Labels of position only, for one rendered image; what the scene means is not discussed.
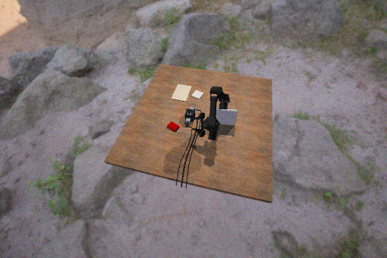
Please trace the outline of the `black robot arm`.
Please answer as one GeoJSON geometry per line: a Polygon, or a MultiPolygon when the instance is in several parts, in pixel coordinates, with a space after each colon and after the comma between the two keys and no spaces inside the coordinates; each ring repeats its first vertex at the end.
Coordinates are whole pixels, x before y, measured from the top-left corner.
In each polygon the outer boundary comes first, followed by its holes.
{"type": "Polygon", "coordinates": [[[219,108],[228,109],[228,102],[230,102],[230,97],[228,94],[222,92],[222,87],[211,87],[210,91],[210,111],[209,117],[204,119],[207,121],[206,127],[209,131],[209,140],[216,140],[217,131],[219,129],[220,122],[216,118],[216,104],[219,99],[219,108]],[[211,94],[216,94],[217,96],[212,96],[211,94]],[[225,102],[226,101],[226,102],[225,102]]]}

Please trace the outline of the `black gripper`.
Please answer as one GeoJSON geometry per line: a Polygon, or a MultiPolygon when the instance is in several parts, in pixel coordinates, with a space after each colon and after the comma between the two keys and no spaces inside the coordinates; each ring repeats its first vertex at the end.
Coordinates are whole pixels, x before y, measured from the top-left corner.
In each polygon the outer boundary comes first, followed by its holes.
{"type": "Polygon", "coordinates": [[[201,119],[201,129],[192,128],[194,131],[196,131],[200,135],[200,137],[203,137],[203,136],[206,135],[205,131],[203,129],[207,129],[207,127],[206,127],[207,121],[203,121],[204,118],[205,118],[205,113],[204,112],[201,112],[198,117],[192,118],[194,120],[200,120],[201,119]]]}

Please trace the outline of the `red rectangular block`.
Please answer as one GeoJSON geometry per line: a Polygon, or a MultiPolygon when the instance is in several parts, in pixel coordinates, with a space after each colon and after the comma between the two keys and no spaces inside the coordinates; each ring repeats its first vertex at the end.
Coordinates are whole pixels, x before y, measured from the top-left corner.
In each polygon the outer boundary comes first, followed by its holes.
{"type": "Polygon", "coordinates": [[[173,131],[176,132],[176,130],[180,127],[179,125],[175,124],[174,122],[170,122],[167,127],[169,127],[170,129],[172,129],[173,131]]]}

